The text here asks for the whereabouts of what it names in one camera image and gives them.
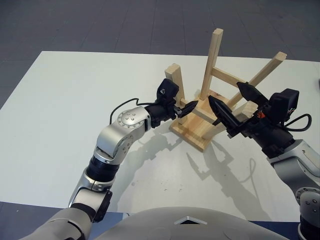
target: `wooden plank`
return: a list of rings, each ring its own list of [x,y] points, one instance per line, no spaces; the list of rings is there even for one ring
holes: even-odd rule
[[[287,54],[279,51],[250,81],[249,84],[257,86],[263,79],[265,79],[273,70],[276,69],[287,57]],[[227,106],[231,108],[242,99],[242,95],[238,92],[234,95]]]
[[[211,70],[216,65],[223,33],[224,33],[224,30],[220,28],[217,28],[212,33],[208,59],[206,61],[205,72],[204,72],[203,83],[202,83],[201,94],[200,94],[201,100],[205,100],[205,98],[208,96],[208,92],[211,85],[211,79],[212,79]]]
[[[188,101],[185,100],[184,98],[181,99],[181,102],[183,103],[183,105],[186,105],[188,103]],[[192,111],[195,115],[197,115],[200,118],[206,120],[210,124],[212,124],[215,120],[217,120],[217,117],[212,113],[211,109],[210,109],[211,113],[209,113],[209,112],[201,109],[198,105],[199,105],[199,103],[197,104],[197,106]]]
[[[248,101],[243,104],[241,107],[237,108],[232,112],[232,114],[238,119],[240,122],[243,122],[252,117],[254,112],[257,110],[258,105],[252,101]],[[226,127],[219,123],[217,126],[213,126],[208,132],[203,134],[202,138],[206,140],[211,140],[215,135],[226,130]]]
[[[232,86],[238,87],[237,82],[245,83],[246,81],[243,81],[242,79],[238,78],[237,76],[234,76],[230,73],[227,73],[217,67],[213,67],[211,71],[211,75],[226,82],[227,84],[230,84]]]
[[[181,99],[185,98],[185,91],[184,91],[184,84],[182,81],[182,74],[181,74],[181,68],[178,64],[173,63],[170,65],[165,71],[165,77],[167,79],[170,79],[175,84],[179,86],[179,91],[175,96],[176,105],[178,107],[182,107],[181,105]],[[183,118],[178,118],[178,122],[180,124],[183,124],[187,120],[188,116],[184,116]]]
[[[225,97],[211,90],[209,90],[209,94],[214,96],[215,98],[222,100],[225,103],[228,101],[228,99],[226,99]],[[201,100],[200,96],[198,96],[195,100],[199,101],[197,107],[199,107],[200,109],[206,111],[207,113],[212,111],[209,105],[208,98],[206,98],[205,100]],[[173,133],[184,139],[187,143],[203,152],[211,140],[203,139],[202,136],[211,127],[212,124],[191,112],[188,114],[188,118],[184,124],[179,124],[177,120],[174,120],[169,129]]]

